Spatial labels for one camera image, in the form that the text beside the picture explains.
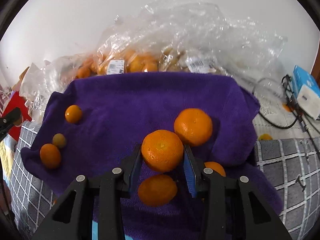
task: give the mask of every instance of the small orange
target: small orange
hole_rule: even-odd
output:
[[[92,73],[96,74],[97,73],[97,68],[98,68],[98,64],[96,62],[93,62],[90,66],[90,70]]]
[[[62,133],[57,133],[52,138],[52,144],[58,147],[59,149],[62,149],[66,146],[67,140]]]
[[[183,110],[174,121],[174,132],[184,144],[199,146],[212,135],[212,120],[204,111],[198,108]]]
[[[141,69],[142,72],[157,72],[158,65],[155,62],[146,62],[143,68]]]
[[[89,66],[83,66],[78,69],[76,78],[87,78],[90,77],[90,74]]]
[[[110,52],[108,52],[108,51],[102,52],[100,49],[98,49],[98,51],[97,51],[97,56],[101,62],[105,61],[105,59],[107,58],[107,56],[109,54],[110,54]]]
[[[282,107],[286,110],[286,111],[288,111],[288,112],[293,112],[293,110],[294,109],[292,109],[291,107],[289,107],[287,104],[282,104]]]
[[[133,49],[124,50],[122,52],[122,54],[123,54],[123,59],[127,63],[130,63],[134,59],[134,57],[136,56],[136,52]]]
[[[77,105],[69,106],[64,114],[67,122],[77,123],[82,118],[82,110]]]
[[[150,53],[135,56],[128,66],[128,73],[158,71],[157,60]]]
[[[206,168],[211,168],[214,171],[216,171],[217,173],[219,173],[221,176],[225,177],[226,176],[226,172],[224,171],[224,168],[216,162],[206,162],[204,163],[204,166]]]
[[[43,145],[40,149],[40,159],[48,169],[56,169],[61,163],[61,154],[59,149],[51,143]]]
[[[157,130],[144,138],[141,153],[150,169],[167,172],[173,170],[181,162],[183,144],[175,133]]]
[[[108,67],[109,63],[110,63],[110,60],[106,60],[102,64],[97,66],[97,74],[99,76],[107,74],[107,67]]]
[[[158,174],[145,179],[138,188],[138,196],[142,203],[151,207],[165,205],[178,192],[176,183],[168,175]]]
[[[271,135],[264,133],[259,136],[258,140],[273,140],[273,138]]]
[[[82,67],[90,68],[92,63],[93,63],[93,55],[90,55],[83,61]]]

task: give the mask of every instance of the blue box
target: blue box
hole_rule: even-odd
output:
[[[299,106],[311,117],[317,119],[320,115],[320,89],[313,76],[295,65],[292,88]]]

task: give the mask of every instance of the gray checkered blanket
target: gray checkered blanket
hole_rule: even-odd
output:
[[[29,125],[29,122],[25,122],[21,128],[9,187],[15,223],[25,239],[32,237],[56,199],[53,191],[42,180],[31,175],[21,161],[20,150],[31,147],[38,131],[29,129]]]
[[[24,123],[21,129],[10,176],[12,210],[21,234],[30,239],[55,200],[52,190],[27,172],[20,150],[31,147],[37,130]],[[307,139],[257,141],[257,165],[278,191],[284,202],[280,219],[293,240],[300,240],[319,216],[320,161]]]

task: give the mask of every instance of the white plastic bag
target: white plastic bag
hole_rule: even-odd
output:
[[[32,121],[42,123],[44,111],[53,92],[63,93],[76,78],[79,67],[89,54],[64,56],[43,68],[32,64],[21,83],[19,95],[31,101]]]
[[[277,57],[285,42],[250,18],[225,19],[211,2],[158,0],[135,17],[118,18],[103,33],[95,62],[98,74],[106,74],[110,60],[122,59],[127,73],[186,71],[250,82],[279,80],[283,69]]]

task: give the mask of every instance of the purple towel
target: purple towel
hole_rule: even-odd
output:
[[[64,112],[79,105],[83,118],[70,124]],[[23,148],[24,167],[60,195],[79,174],[94,177],[111,171],[132,153],[135,143],[158,129],[173,131],[173,122],[185,108],[200,108],[212,118],[211,139],[193,152],[204,161],[225,167],[241,165],[257,139],[252,119],[259,103],[232,78],[188,73],[133,73],[93,77],[72,82],[63,93],[53,93],[44,121],[31,149]],[[67,146],[61,150],[57,170],[44,168],[39,150],[56,133],[63,133]],[[227,175],[246,175],[263,193],[276,212],[282,201],[263,174],[250,164],[227,168]],[[139,183],[156,174],[143,164]],[[179,181],[177,196],[167,205],[144,206],[137,194],[122,200],[125,233],[144,239],[197,239],[203,206],[188,193],[182,167],[169,173]]]

